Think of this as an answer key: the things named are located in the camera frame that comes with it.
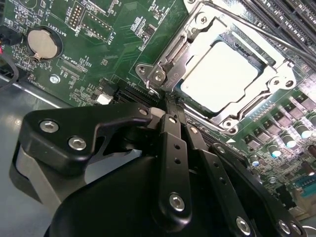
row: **black cable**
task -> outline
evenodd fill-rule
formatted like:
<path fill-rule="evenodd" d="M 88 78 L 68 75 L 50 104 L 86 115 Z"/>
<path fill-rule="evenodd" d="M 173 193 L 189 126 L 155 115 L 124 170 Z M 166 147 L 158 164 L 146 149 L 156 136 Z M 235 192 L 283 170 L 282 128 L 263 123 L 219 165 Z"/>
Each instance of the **black cable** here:
<path fill-rule="evenodd" d="M 5 89 L 7 89 L 9 86 L 13 85 L 15 82 L 18 81 L 19 79 L 19 70 L 16 67 L 14 61 L 12 60 L 11 56 L 2 52 L 2 54 L 0 54 L 0 57 L 11 67 L 11 69 L 13 70 L 13 77 L 11 78 L 10 81 L 8 81 L 5 85 L 0 86 L 0 91 L 3 91 Z"/>
<path fill-rule="evenodd" d="M 316 58 L 314 56 L 312 56 L 311 54 L 299 49 L 298 47 L 295 47 L 295 46 L 289 44 L 288 42 L 280 39 L 279 37 L 267 32 L 265 30 L 262 30 L 261 28 L 257 27 L 256 25 L 252 24 L 251 22 L 247 21 L 246 19 L 243 19 L 242 17 L 237 16 L 234 13 L 232 13 L 232 12 L 230 12 L 230 11 L 228 11 L 228 10 L 226 10 L 226 9 L 224 9 L 224 8 L 214 4 L 212 2 L 206 2 L 205 4 L 220 11 L 220 12 L 222 12 L 222 13 L 224 13 L 225 15 L 228 15 L 229 17 L 233 18 L 236 21 L 239 21 L 240 23 L 248 26 L 249 28 L 263 34 L 264 36 L 274 40 L 275 42 L 282 44 L 284 47 L 291 49 L 293 52 L 297 53 L 299 56 L 313 62 L 316 65 Z"/>

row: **connector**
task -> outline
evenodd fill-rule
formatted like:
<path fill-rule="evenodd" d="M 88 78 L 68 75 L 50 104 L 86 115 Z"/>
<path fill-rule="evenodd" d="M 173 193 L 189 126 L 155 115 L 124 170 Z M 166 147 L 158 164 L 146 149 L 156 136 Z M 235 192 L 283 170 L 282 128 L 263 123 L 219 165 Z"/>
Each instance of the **connector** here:
<path fill-rule="evenodd" d="M 0 44 L 13 46 L 22 41 L 23 35 L 7 26 L 0 26 Z"/>

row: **cpu socket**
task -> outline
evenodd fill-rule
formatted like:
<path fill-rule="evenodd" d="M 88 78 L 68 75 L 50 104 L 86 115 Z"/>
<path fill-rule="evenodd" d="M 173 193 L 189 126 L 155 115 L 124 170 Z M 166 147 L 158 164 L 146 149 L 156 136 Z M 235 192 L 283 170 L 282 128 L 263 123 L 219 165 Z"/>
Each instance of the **cpu socket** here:
<path fill-rule="evenodd" d="M 232 10 L 223 1 L 215 4 Z M 296 86 L 293 63 L 253 29 L 207 1 L 185 1 L 189 17 L 154 65 L 136 73 L 153 93 L 177 93 L 188 115 L 236 134 L 238 124 L 279 89 Z"/>

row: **black mechanical arm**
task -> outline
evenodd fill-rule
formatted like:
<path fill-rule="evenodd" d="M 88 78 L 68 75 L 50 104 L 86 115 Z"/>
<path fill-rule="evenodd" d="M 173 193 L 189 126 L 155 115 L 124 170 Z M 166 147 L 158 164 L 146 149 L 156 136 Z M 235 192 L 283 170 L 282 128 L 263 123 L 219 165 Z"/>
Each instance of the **black mechanical arm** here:
<path fill-rule="evenodd" d="M 172 104 L 34 111 L 10 177 L 54 214 L 47 237 L 307 236 L 240 159 L 208 145 Z M 86 185 L 90 163 L 133 149 L 141 157 Z"/>

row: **capacitor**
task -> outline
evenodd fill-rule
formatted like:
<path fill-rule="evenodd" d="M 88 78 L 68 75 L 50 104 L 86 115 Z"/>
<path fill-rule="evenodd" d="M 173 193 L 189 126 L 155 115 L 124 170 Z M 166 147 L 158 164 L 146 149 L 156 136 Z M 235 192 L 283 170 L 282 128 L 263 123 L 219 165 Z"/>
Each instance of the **capacitor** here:
<path fill-rule="evenodd" d="M 301 124 L 295 127 L 295 130 L 298 134 L 303 138 L 309 138 L 312 135 L 312 131 L 310 131 L 305 125 Z"/>
<path fill-rule="evenodd" d="M 313 157 L 316 158 L 316 147 L 314 145 L 309 146 L 307 150 L 311 153 Z"/>
<path fill-rule="evenodd" d="M 258 158 L 256 155 L 251 155 L 249 158 L 252 166 L 257 167 L 259 165 Z"/>
<path fill-rule="evenodd" d="M 269 178 L 269 183 L 270 184 L 275 184 L 277 182 L 277 179 L 275 177 L 270 177 Z"/>
<path fill-rule="evenodd" d="M 303 161 L 301 165 L 308 176 L 313 176 L 315 174 L 314 169 L 307 161 Z"/>
<path fill-rule="evenodd" d="M 288 134 L 282 136 L 282 141 L 287 148 L 293 148 L 296 146 L 296 141 L 294 141 L 294 139 Z"/>
<path fill-rule="evenodd" d="M 316 115 L 310 116 L 309 121 L 313 126 L 316 126 Z"/>
<path fill-rule="evenodd" d="M 268 146 L 268 151 L 270 152 L 273 158 L 281 156 L 281 151 L 274 144 Z"/>

